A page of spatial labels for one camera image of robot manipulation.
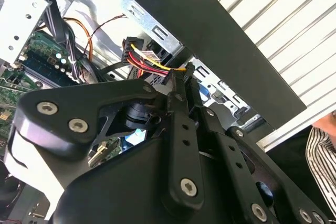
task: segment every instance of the white wire label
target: white wire label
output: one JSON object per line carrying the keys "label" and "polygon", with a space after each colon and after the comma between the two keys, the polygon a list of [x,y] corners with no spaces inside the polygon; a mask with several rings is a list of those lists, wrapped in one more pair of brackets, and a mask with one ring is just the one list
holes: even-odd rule
{"label": "white wire label", "polygon": [[160,58],[152,51],[141,51],[144,55],[146,55],[148,58],[150,58],[151,60],[155,60],[160,62]]}

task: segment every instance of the black panel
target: black panel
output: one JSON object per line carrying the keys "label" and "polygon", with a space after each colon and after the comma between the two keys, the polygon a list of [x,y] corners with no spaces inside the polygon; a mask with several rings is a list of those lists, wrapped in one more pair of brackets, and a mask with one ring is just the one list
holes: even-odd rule
{"label": "black panel", "polygon": [[271,126],[306,107],[217,0],[136,0]]}
{"label": "black panel", "polygon": [[[163,141],[142,143],[76,179],[63,193],[52,223],[185,223],[161,202],[163,147]],[[223,200],[228,180],[217,162],[202,155],[200,161],[206,201],[187,222],[232,223]]]}

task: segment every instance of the black mechanical linkage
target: black mechanical linkage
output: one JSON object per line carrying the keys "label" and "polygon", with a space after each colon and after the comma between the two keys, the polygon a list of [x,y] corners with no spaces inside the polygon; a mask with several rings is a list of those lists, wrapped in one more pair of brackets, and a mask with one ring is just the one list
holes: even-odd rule
{"label": "black mechanical linkage", "polygon": [[[107,137],[147,129],[144,142],[75,177],[50,223],[328,223],[246,132],[223,130],[202,106],[192,71],[184,73],[170,71],[163,82],[168,95],[143,80],[127,80],[21,98],[10,141],[19,134],[55,167],[57,160],[63,168],[84,161],[90,147]],[[82,99],[68,102],[73,95]],[[41,102],[57,111],[41,113]],[[73,119],[87,129],[74,128]],[[7,155],[15,155],[11,146]]]}

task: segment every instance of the yellow wire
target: yellow wire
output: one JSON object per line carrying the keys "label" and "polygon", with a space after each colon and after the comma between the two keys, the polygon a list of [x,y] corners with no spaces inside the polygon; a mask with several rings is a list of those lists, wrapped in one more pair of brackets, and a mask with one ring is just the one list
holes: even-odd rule
{"label": "yellow wire", "polygon": [[161,65],[160,63],[150,59],[149,57],[147,57],[145,54],[143,54],[138,48],[135,47],[134,44],[131,44],[131,47],[134,49],[134,51],[140,55],[142,58],[146,59],[147,61],[149,61],[150,63],[153,63],[154,65],[158,66],[159,68],[162,68],[162,69],[165,69],[165,70],[171,70],[171,69],[174,69],[174,70],[179,70],[179,71],[185,71],[186,69],[185,68],[169,68],[169,67],[166,67],[166,66],[163,66]]}

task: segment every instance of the red wire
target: red wire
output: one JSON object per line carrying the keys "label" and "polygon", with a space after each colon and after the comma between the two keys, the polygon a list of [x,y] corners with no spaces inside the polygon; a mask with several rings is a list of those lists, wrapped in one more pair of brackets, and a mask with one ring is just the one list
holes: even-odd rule
{"label": "red wire", "polygon": [[141,62],[137,61],[136,58],[134,57],[133,53],[132,52],[129,52],[129,56],[131,57],[131,59],[136,63],[138,64],[140,67],[142,68],[145,68],[145,69],[149,69],[153,72],[158,72],[158,73],[162,73],[162,74],[168,74],[167,71],[164,71],[164,70],[159,70],[159,69],[156,69],[156,68],[152,68],[150,66],[147,66],[145,64],[142,64]]}

